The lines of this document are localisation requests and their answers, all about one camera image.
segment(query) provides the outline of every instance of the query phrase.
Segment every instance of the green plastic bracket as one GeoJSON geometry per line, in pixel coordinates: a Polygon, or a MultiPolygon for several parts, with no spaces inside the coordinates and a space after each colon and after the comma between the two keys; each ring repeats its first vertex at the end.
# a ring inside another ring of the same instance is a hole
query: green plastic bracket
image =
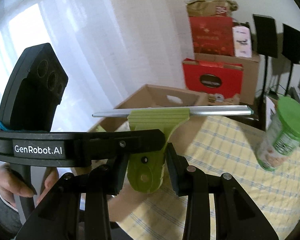
{"type": "Polygon", "coordinates": [[[165,150],[171,134],[189,120],[189,108],[133,110],[128,116],[130,130],[160,129],[166,144],[160,151],[131,154],[128,163],[128,180],[132,188],[143,193],[155,192],[162,184],[165,150]]]}

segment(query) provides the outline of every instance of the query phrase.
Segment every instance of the white curtain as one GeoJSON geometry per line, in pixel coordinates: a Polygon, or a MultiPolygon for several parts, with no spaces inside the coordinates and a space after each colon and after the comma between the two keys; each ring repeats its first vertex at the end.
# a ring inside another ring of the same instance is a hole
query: white curtain
{"type": "Polygon", "coordinates": [[[86,131],[91,114],[142,85],[184,88],[193,57],[183,0],[1,0],[0,100],[22,51],[51,43],[69,76],[53,131],[86,131]]]}

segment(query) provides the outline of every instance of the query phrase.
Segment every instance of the aluminum rod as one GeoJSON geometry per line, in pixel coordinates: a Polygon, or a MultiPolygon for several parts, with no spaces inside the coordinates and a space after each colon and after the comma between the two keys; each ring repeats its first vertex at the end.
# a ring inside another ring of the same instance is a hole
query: aluminum rod
{"type": "Polygon", "coordinates": [[[182,107],[155,107],[111,109],[94,113],[93,117],[128,117],[132,110],[141,109],[176,109],[189,108],[190,115],[251,115],[253,110],[248,106],[182,106],[182,107]]]}

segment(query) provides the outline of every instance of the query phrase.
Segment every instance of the box handle hole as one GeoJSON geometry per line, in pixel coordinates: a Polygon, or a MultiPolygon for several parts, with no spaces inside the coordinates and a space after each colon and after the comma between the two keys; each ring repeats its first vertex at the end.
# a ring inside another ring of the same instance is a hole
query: box handle hole
{"type": "Polygon", "coordinates": [[[177,104],[180,104],[180,105],[183,104],[182,100],[181,100],[180,98],[178,98],[178,97],[167,96],[167,99],[168,99],[170,102],[172,102],[172,103],[177,103],[177,104]]]}

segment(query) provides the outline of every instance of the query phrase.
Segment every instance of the genrobot.ai logo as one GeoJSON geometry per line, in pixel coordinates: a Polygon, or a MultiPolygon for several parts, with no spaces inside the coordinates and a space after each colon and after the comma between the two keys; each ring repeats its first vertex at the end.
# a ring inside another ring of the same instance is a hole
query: genrobot.ai logo
{"type": "Polygon", "coordinates": [[[32,147],[32,146],[28,146],[28,147],[19,147],[18,145],[15,145],[14,147],[15,152],[17,153],[32,153],[32,154],[62,154],[62,147],[55,147],[53,149],[50,147],[47,148],[40,148],[38,147],[32,147]]]}

